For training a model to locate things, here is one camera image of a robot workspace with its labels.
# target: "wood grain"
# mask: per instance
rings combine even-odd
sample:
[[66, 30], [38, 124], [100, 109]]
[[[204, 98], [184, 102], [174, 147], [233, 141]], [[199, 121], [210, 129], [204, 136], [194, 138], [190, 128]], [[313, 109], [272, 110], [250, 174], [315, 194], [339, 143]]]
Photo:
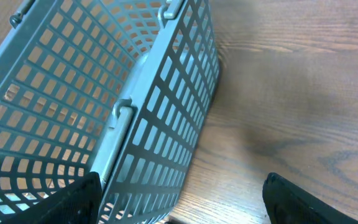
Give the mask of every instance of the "wood grain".
[[358, 220], [358, 1], [210, 3], [223, 73], [172, 216], [270, 223], [278, 172]]

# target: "wooden surface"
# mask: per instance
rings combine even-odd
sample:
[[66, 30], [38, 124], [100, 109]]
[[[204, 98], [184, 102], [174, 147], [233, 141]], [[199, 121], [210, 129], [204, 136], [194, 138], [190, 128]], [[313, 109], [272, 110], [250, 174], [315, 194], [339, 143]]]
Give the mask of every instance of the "wooden surface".
[[[0, 43], [21, 0], [0, 0]], [[223, 74], [172, 216], [270, 223], [278, 172], [358, 219], [358, 1], [210, 0]]]

